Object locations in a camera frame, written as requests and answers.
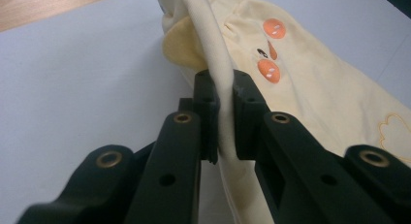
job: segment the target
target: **folded fabric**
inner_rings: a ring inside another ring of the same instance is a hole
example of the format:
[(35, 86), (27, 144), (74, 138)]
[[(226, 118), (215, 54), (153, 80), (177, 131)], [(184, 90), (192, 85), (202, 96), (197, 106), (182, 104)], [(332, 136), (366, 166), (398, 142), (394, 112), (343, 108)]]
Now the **folded fabric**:
[[(397, 99), (334, 55), (279, 7), (262, 0), (208, 1), (229, 60), (251, 76), (272, 111), (295, 116), (335, 154), (343, 155), (351, 145), (370, 144), (411, 166), (411, 111)], [(170, 8), (175, 3), (163, 5)], [(191, 15), (174, 19), (165, 28), (163, 42), (165, 56), (182, 67), (191, 84), (210, 62), (205, 56), (210, 49), (204, 47), (209, 39), (201, 38), (196, 21)], [(221, 75), (214, 71), (218, 82), (226, 77), (224, 70)], [(230, 128), (220, 129), (220, 137), (232, 135)], [(253, 164), (237, 160), (234, 143), (220, 147), (221, 173), (237, 223), (272, 223)]]

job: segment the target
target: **cartoon face print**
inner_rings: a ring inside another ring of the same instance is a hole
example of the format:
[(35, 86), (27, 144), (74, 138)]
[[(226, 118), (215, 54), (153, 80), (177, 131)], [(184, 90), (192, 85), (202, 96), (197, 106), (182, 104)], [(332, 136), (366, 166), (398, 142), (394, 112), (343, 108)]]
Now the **cartoon face print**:
[[(266, 20), (263, 24), (263, 29), (267, 36), (273, 39), (281, 39), (285, 36), (284, 24), (275, 18), (270, 18)], [(269, 44), (269, 56), (260, 48), (257, 49), (258, 53), (262, 56), (257, 63), (257, 67), (260, 73), (272, 83), (278, 83), (280, 81), (280, 69), (273, 62), (277, 59), (278, 54), (272, 43), (268, 40)]]

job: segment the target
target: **cream fabric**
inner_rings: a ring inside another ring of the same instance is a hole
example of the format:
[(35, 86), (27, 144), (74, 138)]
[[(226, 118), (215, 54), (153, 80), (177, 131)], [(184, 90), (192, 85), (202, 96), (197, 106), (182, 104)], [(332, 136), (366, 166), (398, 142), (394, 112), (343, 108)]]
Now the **cream fabric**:
[[(234, 67), (252, 77), (272, 111), (294, 115), (327, 150), (338, 155), (348, 146), (371, 144), (411, 165), (411, 111), (398, 100), (339, 59), (279, 7), (261, 0), (209, 2)], [(199, 37), (192, 34), (191, 21)], [(183, 67), (191, 84), (206, 63), (213, 78), (219, 78), (216, 84), (231, 86), (226, 67), (211, 69), (214, 62), (207, 53), (217, 46), (209, 46), (210, 39), (201, 37), (206, 30), (197, 26), (202, 21), (190, 13), (168, 25), (164, 53)], [(180, 48), (182, 42), (191, 47)], [(190, 63), (202, 55), (198, 45), (203, 45), (205, 59)], [(261, 61), (268, 63), (267, 70), (261, 68)], [(270, 80), (274, 72), (279, 72), (279, 81)], [(224, 100), (230, 99), (230, 92), (218, 91), (223, 102), (231, 102)], [(235, 156), (232, 115), (220, 113), (219, 121), (221, 174), (237, 223), (272, 223), (253, 163), (239, 162)]]

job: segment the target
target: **wooden surface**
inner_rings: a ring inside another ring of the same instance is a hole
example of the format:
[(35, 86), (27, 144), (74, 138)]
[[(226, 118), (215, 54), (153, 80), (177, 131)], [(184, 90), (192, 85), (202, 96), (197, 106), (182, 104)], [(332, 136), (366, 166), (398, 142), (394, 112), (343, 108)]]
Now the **wooden surface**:
[(0, 32), (98, 0), (0, 0)]

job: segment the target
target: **white surface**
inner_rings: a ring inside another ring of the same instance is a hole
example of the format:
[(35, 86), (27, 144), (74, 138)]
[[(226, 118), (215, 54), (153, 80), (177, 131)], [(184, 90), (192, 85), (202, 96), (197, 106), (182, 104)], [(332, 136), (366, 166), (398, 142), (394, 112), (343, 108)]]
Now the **white surface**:
[[(411, 107), (411, 20), (385, 0), (268, 0)], [(190, 97), (156, 0), (103, 0), (0, 33), (0, 222), (55, 199), (92, 150), (155, 141)], [(231, 223), (203, 163), (200, 223)]]

